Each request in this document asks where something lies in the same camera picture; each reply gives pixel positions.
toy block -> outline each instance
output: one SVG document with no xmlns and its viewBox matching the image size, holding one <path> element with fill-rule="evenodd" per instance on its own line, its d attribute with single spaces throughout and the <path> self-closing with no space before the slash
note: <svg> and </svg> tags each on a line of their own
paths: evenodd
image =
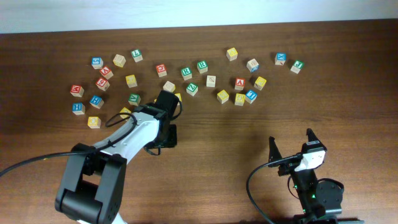
<svg viewBox="0 0 398 224">
<path fill-rule="evenodd" d="M 127 109 L 127 108 L 123 108 L 123 109 L 120 111 L 120 113 L 131 113 L 131 110 L 129 110 L 129 109 Z M 128 118 L 129 116 L 128 116 L 128 115 L 121 114 L 120 117 L 122 117 L 122 119 L 124 119 L 124 118 Z"/>
<path fill-rule="evenodd" d="M 236 78 L 235 90 L 243 90 L 245 84 L 244 78 Z"/>
<path fill-rule="evenodd" d="M 194 83 L 189 83 L 187 87 L 187 93 L 191 96 L 195 96 L 195 94 L 198 92 L 198 85 Z"/>
<path fill-rule="evenodd" d="M 183 68 L 181 69 L 181 75 L 184 80 L 188 80 L 192 78 L 192 71 L 190 68 Z"/>
<path fill-rule="evenodd" d="M 290 71 L 299 74 L 299 72 L 301 71 L 301 69 L 304 67 L 304 63 L 296 60 L 292 66 L 292 68 L 290 69 Z"/>
<path fill-rule="evenodd" d="M 216 87 L 216 77 L 214 75 L 208 75 L 206 81 L 207 87 Z"/>
<path fill-rule="evenodd" d="M 256 59 L 252 59 L 252 60 L 248 61 L 246 66 L 250 72 L 254 72 L 257 69 L 259 69 L 259 64 L 257 63 Z"/>
<path fill-rule="evenodd" d="M 104 101 L 101 99 L 101 97 L 94 95 L 90 100 L 90 104 L 93 105 L 95 108 L 100 109 L 102 105 L 104 105 Z"/>
<path fill-rule="evenodd" d="M 133 50 L 133 51 L 131 52 L 131 55 L 132 55 L 132 57 L 133 57 L 133 59 L 134 59 L 135 62 L 139 62 L 139 61 L 142 61 L 142 60 L 143 60 L 141 51 L 138 50 L 138 49 L 137 49 L 137 50 Z"/>
<path fill-rule="evenodd" d="M 99 117 L 88 117 L 87 125 L 90 128 L 100 128 L 101 127 L 101 119 Z"/>
<path fill-rule="evenodd" d="M 95 85 L 97 85 L 97 87 L 103 91 L 106 91 L 111 86 L 111 84 L 109 84 L 109 82 L 104 78 L 99 78 Z"/>
<path fill-rule="evenodd" d="M 256 82 L 254 83 L 254 87 L 258 90 L 262 90 L 262 88 L 264 87 L 264 85 L 266 85 L 267 80 L 265 78 L 262 77 L 258 77 Z"/>
<path fill-rule="evenodd" d="M 166 66 L 164 64 L 156 66 L 156 71 L 159 77 L 167 75 Z"/>
<path fill-rule="evenodd" d="M 138 86 L 135 75 L 126 76 L 126 82 L 129 88 Z"/>
<path fill-rule="evenodd" d="M 116 66 L 119 66 L 119 67 L 123 68 L 124 64 L 126 63 L 126 59 L 124 58 L 124 56 L 118 55 L 118 54 L 117 54 L 117 55 L 114 57 L 114 59 L 113 59 L 113 63 L 114 63 Z"/>
<path fill-rule="evenodd" d="M 245 96 L 244 94 L 237 93 L 235 96 L 235 105 L 236 106 L 243 106 Z"/>
<path fill-rule="evenodd" d="M 285 62 L 286 62 L 286 54 L 285 53 L 276 53 L 275 65 L 284 65 Z"/>
<path fill-rule="evenodd" d="M 85 90 L 80 85 L 72 85 L 70 89 L 70 93 L 76 97 L 82 97 Z"/>
<path fill-rule="evenodd" d="M 83 105 L 83 103 L 74 103 L 72 106 L 72 112 L 75 115 L 82 115 L 86 112 L 86 107 Z"/>
<path fill-rule="evenodd" d="M 91 66 L 93 66 L 94 69 L 101 69 L 102 66 L 104 66 L 104 61 L 102 61 L 100 57 L 93 57 L 93 59 L 91 59 Z"/>
<path fill-rule="evenodd" d="M 247 93 L 246 93 L 246 96 L 245 96 L 245 100 L 248 102 L 248 103 L 253 103 L 254 102 L 254 100 L 256 100 L 256 98 L 257 98 L 257 93 L 256 92 L 254 92 L 253 90 L 249 90 Z"/>
<path fill-rule="evenodd" d="M 221 92 L 217 93 L 217 100 L 223 104 L 227 102 L 229 99 L 229 95 L 225 90 L 222 90 Z"/>
<path fill-rule="evenodd" d="M 138 94 L 131 93 L 131 95 L 129 97 L 130 105 L 138 106 L 140 101 L 141 101 L 141 98 L 139 97 Z"/>
<path fill-rule="evenodd" d="M 113 76 L 113 72 L 107 66 L 104 66 L 99 72 L 107 80 Z"/>
<path fill-rule="evenodd" d="M 198 68 L 199 73 L 201 73 L 201 74 L 208 71 L 208 66 L 205 61 L 198 62 L 197 68 Z"/>
<path fill-rule="evenodd" d="M 182 98 L 181 98 L 181 94 L 179 94 L 179 93 L 176 93 L 176 94 L 174 94 L 176 97 L 178 97 L 178 99 L 180 100 L 180 102 L 182 103 Z"/>
<path fill-rule="evenodd" d="M 165 85 L 163 86 L 163 89 L 172 93 L 175 90 L 175 85 L 173 83 L 167 81 L 165 83 Z"/>
<path fill-rule="evenodd" d="M 226 57 L 228 57 L 229 61 L 235 60 L 238 58 L 238 51 L 233 47 L 226 51 Z"/>
</svg>

wooden block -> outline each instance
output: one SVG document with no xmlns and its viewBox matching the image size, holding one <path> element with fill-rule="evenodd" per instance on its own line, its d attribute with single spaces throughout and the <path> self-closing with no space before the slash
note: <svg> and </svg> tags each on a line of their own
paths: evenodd
<svg viewBox="0 0 398 224">
<path fill-rule="evenodd" d="M 181 69 L 181 75 L 184 80 L 188 80 L 192 78 L 192 71 L 190 68 L 183 68 Z"/>
<path fill-rule="evenodd" d="M 135 75 L 126 76 L 126 82 L 127 82 L 127 85 L 129 86 L 129 88 L 138 86 Z"/>
<path fill-rule="evenodd" d="M 199 73 L 201 73 L 201 74 L 208 71 L 208 66 L 205 61 L 198 62 L 197 68 L 198 68 Z"/>
<path fill-rule="evenodd" d="M 123 108 L 123 109 L 120 111 L 120 113 L 131 113 L 131 111 L 130 111 L 129 109 L 127 109 L 127 108 Z M 124 119 L 124 118 L 128 118 L 129 116 L 128 116 L 128 115 L 123 115 L 123 114 L 121 114 L 120 117 L 122 117 L 122 119 Z"/>
<path fill-rule="evenodd" d="M 207 87 L 216 87 L 216 77 L 214 75 L 208 75 L 206 81 Z"/>
<path fill-rule="evenodd" d="M 253 90 L 249 90 L 247 93 L 246 93 L 246 96 L 245 96 L 245 100 L 248 102 L 248 103 L 253 103 L 254 102 L 254 100 L 256 100 L 256 98 L 257 98 L 257 93 L 255 92 L 255 91 L 253 91 Z"/>
<path fill-rule="evenodd" d="M 82 97 L 85 90 L 80 85 L 73 85 L 70 89 L 70 93 L 76 97 Z"/>
<path fill-rule="evenodd" d="M 244 104 L 245 95 L 237 93 L 235 96 L 235 105 L 236 106 L 243 106 Z"/>
<path fill-rule="evenodd" d="M 107 66 L 104 66 L 99 72 L 107 80 L 113 76 L 113 72 Z"/>
<path fill-rule="evenodd" d="M 304 63 L 299 60 L 296 60 L 293 64 L 292 68 L 290 69 L 290 71 L 292 71 L 296 74 L 299 74 L 299 72 L 301 71 L 301 69 L 303 69 L 303 67 L 304 67 Z"/>
<path fill-rule="evenodd" d="M 219 93 L 217 93 L 217 100 L 223 104 L 227 102 L 229 99 L 229 95 L 225 90 L 221 90 Z"/>
<path fill-rule="evenodd" d="M 138 106 L 140 101 L 141 101 L 141 98 L 139 97 L 138 94 L 131 93 L 131 95 L 129 97 L 130 105 Z"/>
<path fill-rule="evenodd" d="M 258 77 L 256 82 L 254 83 L 254 87 L 258 90 L 262 90 L 262 88 L 264 87 L 264 85 L 266 85 L 267 80 L 265 78 L 262 77 Z"/>
<path fill-rule="evenodd" d="M 275 56 L 275 65 L 284 65 L 286 62 L 285 53 L 277 53 Z"/>
<path fill-rule="evenodd" d="M 72 106 L 72 112 L 75 115 L 82 115 L 86 112 L 86 107 L 83 105 L 83 103 L 74 103 Z"/>
<path fill-rule="evenodd" d="M 123 68 L 124 64 L 126 63 L 126 59 L 124 58 L 124 56 L 118 55 L 118 54 L 117 54 L 117 55 L 114 57 L 114 59 L 113 59 L 113 63 L 114 63 L 116 66 L 119 66 L 119 67 Z"/>
<path fill-rule="evenodd" d="M 174 94 L 174 95 L 177 96 L 177 97 L 179 98 L 180 102 L 182 103 L 181 94 L 176 93 L 176 94 Z"/>
<path fill-rule="evenodd" d="M 167 75 L 166 66 L 164 64 L 156 66 L 156 71 L 159 77 Z"/>
<path fill-rule="evenodd" d="M 172 93 L 175 90 L 175 85 L 167 81 L 166 84 L 163 86 L 163 89 Z"/>
<path fill-rule="evenodd" d="M 111 84 L 109 84 L 109 82 L 104 78 L 99 78 L 95 85 L 102 91 L 106 91 L 111 86 Z"/>
<path fill-rule="evenodd" d="M 102 66 L 104 66 L 104 61 L 102 61 L 100 57 L 93 57 L 93 59 L 91 59 L 91 66 L 93 66 L 94 69 L 101 69 Z"/>
<path fill-rule="evenodd" d="M 249 69 L 250 72 L 254 72 L 259 69 L 259 64 L 257 63 L 256 59 L 252 59 L 248 61 L 246 67 Z"/>
<path fill-rule="evenodd" d="M 245 80 L 244 78 L 236 78 L 235 80 L 235 90 L 243 90 L 244 89 Z"/>
<path fill-rule="evenodd" d="M 198 92 L 198 85 L 194 83 L 189 83 L 187 86 L 187 93 L 191 96 L 195 96 L 195 94 Z"/>
<path fill-rule="evenodd" d="M 100 128 L 101 127 L 101 119 L 99 117 L 88 117 L 87 125 L 90 128 Z"/>
<path fill-rule="evenodd" d="M 226 57 L 228 57 L 229 61 L 235 60 L 238 58 L 238 51 L 233 47 L 226 51 Z"/>
<path fill-rule="evenodd" d="M 101 99 L 101 97 L 94 95 L 90 100 L 90 104 L 95 108 L 101 109 L 102 105 L 104 105 L 104 101 Z"/>
<path fill-rule="evenodd" d="M 142 61 L 142 60 L 143 60 L 141 51 L 138 50 L 138 49 L 137 49 L 137 50 L 133 50 L 133 51 L 131 52 L 131 55 L 132 55 L 132 57 L 133 57 L 133 59 L 134 59 L 135 62 L 139 62 L 139 61 Z"/>
</svg>

white wall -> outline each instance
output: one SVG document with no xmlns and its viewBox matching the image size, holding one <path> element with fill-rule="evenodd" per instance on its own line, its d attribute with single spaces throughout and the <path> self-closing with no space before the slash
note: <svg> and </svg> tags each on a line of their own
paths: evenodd
<svg viewBox="0 0 398 224">
<path fill-rule="evenodd" d="M 398 18 L 398 0 L 0 0 L 0 33 Z"/>
</svg>

brown tabletop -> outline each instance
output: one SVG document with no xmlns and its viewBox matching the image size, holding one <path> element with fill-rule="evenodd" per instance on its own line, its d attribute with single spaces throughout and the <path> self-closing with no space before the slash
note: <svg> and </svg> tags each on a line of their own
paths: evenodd
<svg viewBox="0 0 398 224">
<path fill-rule="evenodd" d="M 0 169 L 104 139 L 118 127 L 90 129 L 89 116 L 104 123 L 123 107 L 134 109 L 131 93 L 147 103 L 171 81 L 184 106 L 174 122 L 178 146 L 159 157 L 142 150 L 129 163 L 120 209 L 128 223 L 263 220 L 246 195 L 246 178 L 267 162 L 269 136 L 290 156 L 307 128 L 328 148 L 317 177 L 346 187 L 340 217 L 396 223 L 397 34 L 398 21 L 385 20 L 0 35 Z M 239 54 L 232 62 L 231 47 Z M 133 49 L 143 61 L 134 62 Z M 276 52 L 287 53 L 284 66 L 274 65 Z M 124 68 L 112 63 L 116 54 L 125 56 Z M 114 73 L 106 92 L 95 85 L 94 56 Z M 260 68 L 250 73 L 252 58 Z M 208 62 L 202 75 L 200 60 Z M 305 63 L 298 75 L 290 71 L 294 60 Z M 161 63 L 167 76 L 159 78 Z M 191 80 L 183 80 L 183 67 L 192 69 Z M 133 74 L 138 87 L 128 88 L 125 76 Z M 215 88 L 206 87 L 207 75 L 217 77 Z M 258 76 L 267 80 L 262 91 L 253 87 Z M 236 77 L 247 80 L 243 91 L 234 90 Z M 199 86 L 195 96 L 185 90 L 190 82 Z M 83 86 L 82 98 L 70 94 L 72 85 Z M 235 94 L 250 89 L 255 102 L 235 106 Z M 216 99 L 221 90 L 229 93 L 224 104 Z M 100 110 L 89 104 L 93 95 L 105 101 Z M 72 113 L 77 102 L 86 114 Z M 0 223 L 73 223 L 54 209 L 66 161 L 35 162 L 0 178 Z M 276 168 L 252 178 L 253 197 L 272 218 L 302 213 L 286 182 Z"/>
</svg>

wood grain surface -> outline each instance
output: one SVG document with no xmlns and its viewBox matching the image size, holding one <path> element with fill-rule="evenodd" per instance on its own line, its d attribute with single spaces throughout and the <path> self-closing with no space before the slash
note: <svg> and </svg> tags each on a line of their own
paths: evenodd
<svg viewBox="0 0 398 224">
<path fill-rule="evenodd" d="M 246 178 L 267 162 L 269 136 L 290 156 L 307 128 L 328 148 L 317 177 L 346 187 L 340 217 L 396 223 L 397 40 L 397 20 L 0 35 L 0 169 L 104 139 L 118 127 L 90 129 L 88 116 L 105 122 L 124 106 L 133 109 L 131 93 L 153 101 L 168 80 L 184 105 L 175 121 L 178 146 L 159 157 L 141 151 L 128 165 L 120 209 L 128 223 L 262 221 Z M 231 47 L 239 56 L 229 62 Z M 132 49 L 144 60 L 135 63 Z M 287 53 L 285 66 L 274 65 L 276 52 Z M 113 65 L 115 54 L 126 57 L 124 68 Z M 106 92 L 95 86 L 94 56 L 114 73 Z M 246 68 L 252 58 L 260 64 L 254 73 Z M 289 70 L 296 59 L 305 63 L 298 75 Z M 209 67 L 202 75 L 200 60 Z M 167 76 L 159 78 L 161 63 Z M 186 82 L 183 67 L 193 70 Z M 138 87 L 128 88 L 124 77 L 132 74 Z M 206 87 L 207 75 L 217 76 L 216 88 Z M 235 77 L 248 80 L 245 93 L 258 76 L 267 84 L 255 102 L 235 106 Z M 194 97 L 185 91 L 190 82 L 199 86 Z M 83 98 L 69 93 L 73 84 L 83 85 Z M 229 101 L 221 105 L 216 93 L 223 89 Z M 89 104 L 93 95 L 105 101 L 100 110 Z M 81 101 L 86 114 L 76 116 L 72 103 Z M 73 223 L 54 209 L 66 161 L 40 161 L 2 177 L 0 223 Z M 277 169 L 263 169 L 251 182 L 259 206 L 277 220 L 302 213 L 286 181 Z"/>
</svg>

